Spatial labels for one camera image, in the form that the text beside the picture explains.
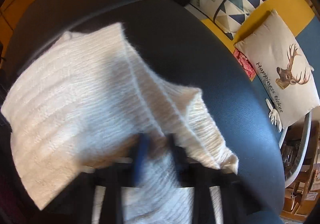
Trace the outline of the cream knitted sweater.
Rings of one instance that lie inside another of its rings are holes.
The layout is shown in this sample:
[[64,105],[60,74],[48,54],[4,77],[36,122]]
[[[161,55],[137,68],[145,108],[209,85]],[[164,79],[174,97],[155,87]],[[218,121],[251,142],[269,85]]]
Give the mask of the cream knitted sweater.
[[155,152],[139,186],[124,191],[126,223],[191,222],[192,190],[177,186],[167,134],[204,166],[238,171],[202,91],[154,73],[120,23],[65,32],[20,75],[1,112],[18,175],[40,209],[86,166],[125,155],[138,133],[153,139]]

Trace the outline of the wooden side table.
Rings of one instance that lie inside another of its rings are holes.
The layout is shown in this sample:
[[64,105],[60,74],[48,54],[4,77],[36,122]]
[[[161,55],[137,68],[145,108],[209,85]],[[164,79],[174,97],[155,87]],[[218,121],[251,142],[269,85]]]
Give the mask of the wooden side table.
[[[293,166],[301,142],[303,126],[293,126],[281,147],[285,173]],[[281,217],[303,222],[319,199],[319,122],[312,121],[310,139],[302,167],[295,180],[285,188]]]

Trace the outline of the white glove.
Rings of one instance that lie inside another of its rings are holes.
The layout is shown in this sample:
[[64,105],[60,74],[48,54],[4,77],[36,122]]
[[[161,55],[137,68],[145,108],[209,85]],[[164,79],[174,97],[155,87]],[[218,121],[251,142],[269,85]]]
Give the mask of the white glove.
[[282,123],[281,123],[281,120],[280,120],[280,116],[279,116],[279,113],[278,111],[272,106],[272,103],[270,102],[269,99],[265,99],[265,102],[269,108],[269,114],[268,114],[268,117],[271,121],[271,124],[272,125],[275,125],[276,128],[277,128],[277,131],[280,133],[283,129],[283,126],[282,126]]

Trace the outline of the deer print cushion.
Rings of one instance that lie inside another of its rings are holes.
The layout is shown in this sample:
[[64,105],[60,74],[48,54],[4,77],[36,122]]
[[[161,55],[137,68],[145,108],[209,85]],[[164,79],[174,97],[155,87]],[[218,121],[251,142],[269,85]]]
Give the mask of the deer print cushion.
[[276,10],[252,34],[234,45],[247,57],[284,128],[319,106],[311,66]]

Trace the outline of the pink cloth on sofa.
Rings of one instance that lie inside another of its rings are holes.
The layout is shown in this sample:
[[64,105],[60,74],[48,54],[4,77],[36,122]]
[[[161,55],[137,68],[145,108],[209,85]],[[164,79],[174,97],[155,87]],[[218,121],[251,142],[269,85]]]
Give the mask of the pink cloth on sofa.
[[240,52],[237,48],[234,49],[233,56],[236,58],[238,63],[241,65],[242,69],[245,71],[246,75],[249,77],[251,81],[256,77],[256,72],[252,67],[251,63],[247,59],[246,56],[242,52]]

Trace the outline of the blue yellow grey sofa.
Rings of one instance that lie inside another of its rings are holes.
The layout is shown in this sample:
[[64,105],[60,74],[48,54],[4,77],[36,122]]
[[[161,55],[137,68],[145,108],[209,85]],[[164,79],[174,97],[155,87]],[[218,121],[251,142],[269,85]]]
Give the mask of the blue yellow grey sofa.
[[270,162],[279,155],[287,129],[319,106],[319,78],[313,75],[311,52],[297,35],[315,24],[304,0],[186,0],[202,21],[230,48],[255,88],[266,99],[263,118],[276,125],[275,137],[254,121],[240,149]]

